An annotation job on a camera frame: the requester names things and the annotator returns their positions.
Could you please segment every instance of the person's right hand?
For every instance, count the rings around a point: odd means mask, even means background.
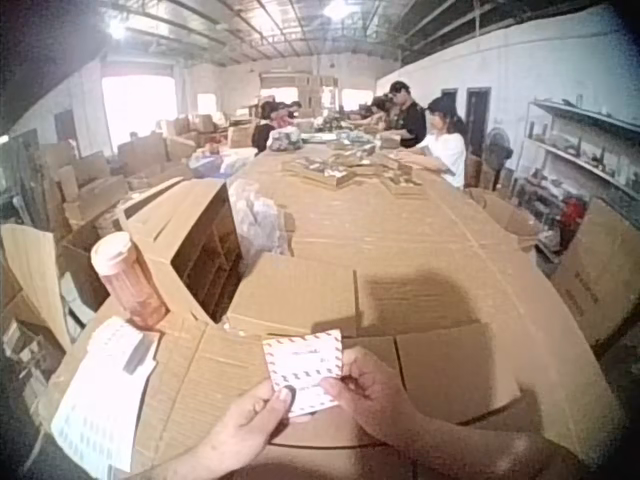
[[[343,352],[342,374],[320,386],[370,435],[391,445],[401,441],[418,413],[399,374],[361,347]]]

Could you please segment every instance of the metal roof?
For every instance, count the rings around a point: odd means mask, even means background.
[[[134,49],[220,66],[311,54],[362,53],[412,63],[475,35],[576,11],[593,0],[94,0],[104,21],[126,25]]]

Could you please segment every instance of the cap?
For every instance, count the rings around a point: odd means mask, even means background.
[[[91,249],[91,263],[99,275],[113,275],[135,258],[133,242],[127,232],[111,233]]]

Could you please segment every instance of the white shirt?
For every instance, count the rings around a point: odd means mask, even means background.
[[[464,139],[459,133],[443,133],[436,136],[430,133],[417,145],[426,155],[439,158],[449,168],[442,174],[447,182],[456,188],[464,187],[464,164],[467,158],[467,150]]]

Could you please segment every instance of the orange plastic jar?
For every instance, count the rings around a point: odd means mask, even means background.
[[[91,263],[138,327],[153,328],[165,317],[167,309],[142,272],[128,233],[115,232],[98,241],[91,249]]]

